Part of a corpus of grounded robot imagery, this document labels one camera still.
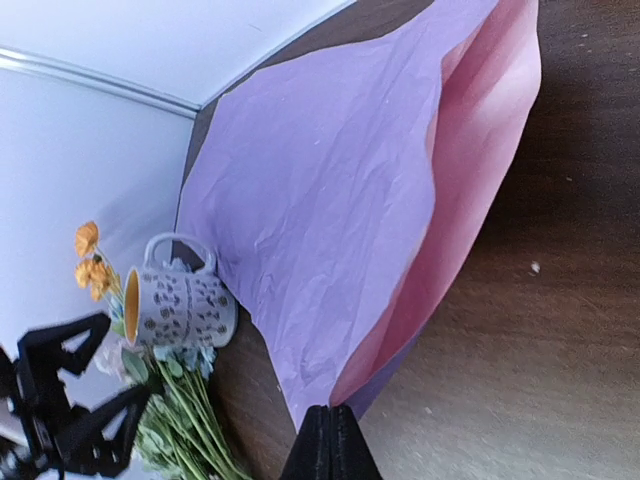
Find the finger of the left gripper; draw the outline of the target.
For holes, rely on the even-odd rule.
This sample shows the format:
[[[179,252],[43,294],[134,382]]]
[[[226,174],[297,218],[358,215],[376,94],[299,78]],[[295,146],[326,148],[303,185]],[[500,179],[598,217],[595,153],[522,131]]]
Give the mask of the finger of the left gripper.
[[[18,384],[23,395],[63,395],[58,372],[82,375],[109,331],[98,312],[71,322],[29,330],[18,341]]]
[[[63,405],[34,418],[37,471],[116,478],[130,465],[133,443],[151,396],[139,384],[93,411]]]

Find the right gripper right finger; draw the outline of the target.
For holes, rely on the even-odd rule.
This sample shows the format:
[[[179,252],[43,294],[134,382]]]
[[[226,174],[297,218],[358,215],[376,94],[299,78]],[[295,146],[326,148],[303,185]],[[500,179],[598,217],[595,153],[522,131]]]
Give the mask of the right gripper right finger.
[[[382,476],[348,405],[329,410],[330,478],[382,480]]]

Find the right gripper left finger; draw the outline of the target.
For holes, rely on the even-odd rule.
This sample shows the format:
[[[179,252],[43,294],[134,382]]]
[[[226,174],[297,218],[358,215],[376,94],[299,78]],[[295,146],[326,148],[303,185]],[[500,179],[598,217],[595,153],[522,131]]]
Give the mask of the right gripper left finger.
[[[329,408],[312,406],[305,414],[280,480],[328,480],[329,478]]]

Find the purple pink wrapping paper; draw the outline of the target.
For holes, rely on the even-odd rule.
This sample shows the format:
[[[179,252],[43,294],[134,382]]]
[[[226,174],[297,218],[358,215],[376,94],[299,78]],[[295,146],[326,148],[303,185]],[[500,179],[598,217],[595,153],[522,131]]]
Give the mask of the purple pink wrapping paper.
[[[177,228],[211,247],[290,416],[371,405],[460,271],[541,83],[535,1],[437,1],[218,102]]]

